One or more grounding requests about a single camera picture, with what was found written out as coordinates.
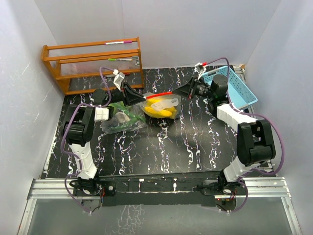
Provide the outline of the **yellow fake banana bunch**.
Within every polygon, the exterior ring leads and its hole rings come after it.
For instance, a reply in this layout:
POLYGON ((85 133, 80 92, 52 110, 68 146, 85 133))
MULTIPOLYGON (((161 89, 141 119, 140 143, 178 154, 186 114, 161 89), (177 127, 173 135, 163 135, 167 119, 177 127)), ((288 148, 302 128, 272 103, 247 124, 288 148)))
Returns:
POLYGON ((178 98, 154 97, 147 99, 143 105, 143 112, 151 118, 175 119, 178 113, 178 98))

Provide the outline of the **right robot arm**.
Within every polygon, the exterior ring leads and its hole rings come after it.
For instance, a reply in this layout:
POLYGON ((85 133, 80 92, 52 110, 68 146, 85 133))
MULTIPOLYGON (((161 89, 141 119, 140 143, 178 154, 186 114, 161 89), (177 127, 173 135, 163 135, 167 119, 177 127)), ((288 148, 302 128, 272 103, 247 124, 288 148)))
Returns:
POLYGON ((192 99, 201 96, 207 99, 210 113, 237 132, 237 156, 223 169, 214 183, 201 185, 201 190, 230 194, 243 185, 243 178, 260 164, 276 155, 271 124, 257 120, 236 109, 228 96, 228 78, 217 74, 211 84, 193 76, 188 83, 173 90, 173 94, 192 99))

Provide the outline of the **clear zip bag red seal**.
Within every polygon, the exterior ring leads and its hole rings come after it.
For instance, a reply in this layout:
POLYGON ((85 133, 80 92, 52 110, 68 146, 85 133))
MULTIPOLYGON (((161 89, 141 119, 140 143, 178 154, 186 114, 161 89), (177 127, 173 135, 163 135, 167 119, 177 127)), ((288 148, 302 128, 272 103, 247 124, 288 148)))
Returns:
POLYGON ((176 94, 143 94, 147 99, 139 103, 140 108, 151 118, 177 119, 181 114, 181 97, 176 94))

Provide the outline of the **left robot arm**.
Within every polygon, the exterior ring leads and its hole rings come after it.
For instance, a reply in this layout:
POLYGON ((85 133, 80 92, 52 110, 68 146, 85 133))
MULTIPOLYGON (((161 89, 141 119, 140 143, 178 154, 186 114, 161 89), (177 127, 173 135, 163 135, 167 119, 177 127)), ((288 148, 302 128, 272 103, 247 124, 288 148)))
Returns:
POLYGON ((64 149, 62 152, 76 159, 78 172, 74 176, 78 177, 78 185, 74 188, 90 195, 98 194, 101 189, 90 146, 94 124, 113 119, 114 107, 111 104, 122 102, 125 106, 132 106, 146 101, 146 97, 136 92, 128 83, 123 83, 119 89, 112 91, 108 87, 105 90, 95 90, 93 99, 92 105, 80 103, 68 108, 61 142, 61 148, 67 143, 71 149, 71 152, 64 149))

